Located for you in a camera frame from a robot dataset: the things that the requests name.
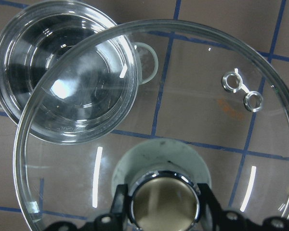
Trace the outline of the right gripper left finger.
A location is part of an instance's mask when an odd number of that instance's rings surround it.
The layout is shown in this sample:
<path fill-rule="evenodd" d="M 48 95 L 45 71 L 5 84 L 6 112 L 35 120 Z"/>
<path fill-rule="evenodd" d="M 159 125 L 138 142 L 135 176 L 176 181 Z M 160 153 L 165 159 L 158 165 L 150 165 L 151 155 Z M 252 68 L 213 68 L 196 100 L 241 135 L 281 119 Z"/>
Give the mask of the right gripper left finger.
<path fill-rule="evenodd" d="M 128 200 L 128 185 L 118 185 L 108 213 L 97 216 L 80 228 L 71 222 L 59 221 L 49 225 L 45 231 L 123 231 L 127 224 Z"/>

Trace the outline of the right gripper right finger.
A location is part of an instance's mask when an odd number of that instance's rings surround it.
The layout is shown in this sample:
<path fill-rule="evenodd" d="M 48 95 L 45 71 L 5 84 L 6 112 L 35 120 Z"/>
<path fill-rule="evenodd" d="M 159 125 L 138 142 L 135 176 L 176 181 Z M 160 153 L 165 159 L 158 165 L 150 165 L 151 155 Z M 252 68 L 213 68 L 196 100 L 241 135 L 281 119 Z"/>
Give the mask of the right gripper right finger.
<path fill-rule="evenodd" d="M 199 183 L 197 189 L 199 221 L 205 231 L 289 231 L 289 220 L 286 218 L 269 217 L 259 225 L 239 212 L 222 209 L 208 184 Z"/>

